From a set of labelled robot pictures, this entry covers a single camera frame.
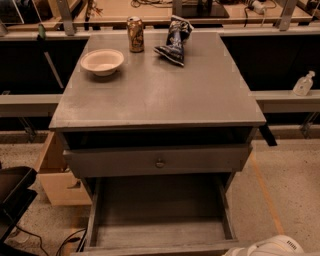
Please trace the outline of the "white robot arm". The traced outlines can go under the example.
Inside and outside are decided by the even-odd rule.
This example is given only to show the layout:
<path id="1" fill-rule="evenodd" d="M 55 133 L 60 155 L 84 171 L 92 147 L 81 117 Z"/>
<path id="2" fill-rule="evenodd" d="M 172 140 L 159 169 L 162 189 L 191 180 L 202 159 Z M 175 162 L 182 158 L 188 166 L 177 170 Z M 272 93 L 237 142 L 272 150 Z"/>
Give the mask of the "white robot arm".
<path id="1" fill-rule="evenodd" d="M 303 252 L 301 245 L 293 238 L 286 235 L 276 235 L 245 248 L 231 248 L 222 256 L 284 256 L 285 254 L 295 255 Z"/>

